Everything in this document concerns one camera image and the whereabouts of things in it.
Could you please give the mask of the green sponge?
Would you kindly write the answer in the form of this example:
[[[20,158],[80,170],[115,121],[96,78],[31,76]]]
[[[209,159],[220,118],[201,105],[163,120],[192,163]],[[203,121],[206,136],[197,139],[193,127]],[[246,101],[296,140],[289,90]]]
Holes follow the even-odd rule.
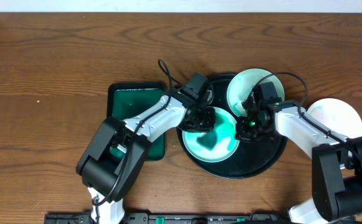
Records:
[[[215,131],[203,133],[196,138],[196,142],[207,150],[213,150],[218,144],[218,135]]]

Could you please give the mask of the pale green plate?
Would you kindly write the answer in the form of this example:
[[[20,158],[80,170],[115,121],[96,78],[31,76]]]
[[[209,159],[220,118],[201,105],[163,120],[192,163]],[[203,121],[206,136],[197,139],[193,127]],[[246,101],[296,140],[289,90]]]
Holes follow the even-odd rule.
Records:
[[[227,104],[236,117],[247,117],[247,110],[242,103],[248,98],[255,84],[271,72],[261,68],[250,68],[238,73],[227,87]]]
[[[202,136],[203,133],[192,133],[182,131],[182,140],[193,158],[203,162],[221,162],[229,158],[235,153],[239,146],[239,140],[236,139],[236,120],[226,110],[214,107],[216,122],[214,128],[218,135],[218,144],[213,150],[207,150],[196,142],[196,138]]]

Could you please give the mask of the white plate green stain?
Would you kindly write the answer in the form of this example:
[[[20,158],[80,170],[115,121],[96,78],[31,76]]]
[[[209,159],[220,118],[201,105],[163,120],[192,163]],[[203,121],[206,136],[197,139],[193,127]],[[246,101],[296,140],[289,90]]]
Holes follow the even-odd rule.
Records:
[[[308,114],[337,133],[349,138],[362,137],[362,120],[358,112],[348,103],[324,98],[314,102]]]

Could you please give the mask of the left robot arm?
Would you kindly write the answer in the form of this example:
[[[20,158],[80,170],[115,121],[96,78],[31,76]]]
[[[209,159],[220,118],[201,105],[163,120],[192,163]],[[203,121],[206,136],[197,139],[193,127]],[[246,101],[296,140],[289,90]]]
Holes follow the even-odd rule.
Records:
[[[144,112],[122,121],[110,116],[99,126],[76,165],[92,198],[92,223],[120,223],[123,198],[135,183],[152,143],[167,130],[184,126],[208,132],[212,90],[171,89]]]

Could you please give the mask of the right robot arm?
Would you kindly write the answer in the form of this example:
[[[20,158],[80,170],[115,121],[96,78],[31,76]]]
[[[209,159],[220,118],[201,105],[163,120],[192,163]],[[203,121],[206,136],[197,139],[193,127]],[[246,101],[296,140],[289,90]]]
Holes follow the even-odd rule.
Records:
[[[349,221],[362,214],[362,137],[332,131],[295,101],[260,101],[236,124],[236,138],[263,141],[284,136],[312,160],[312,199],[292,207],[294,223]]]

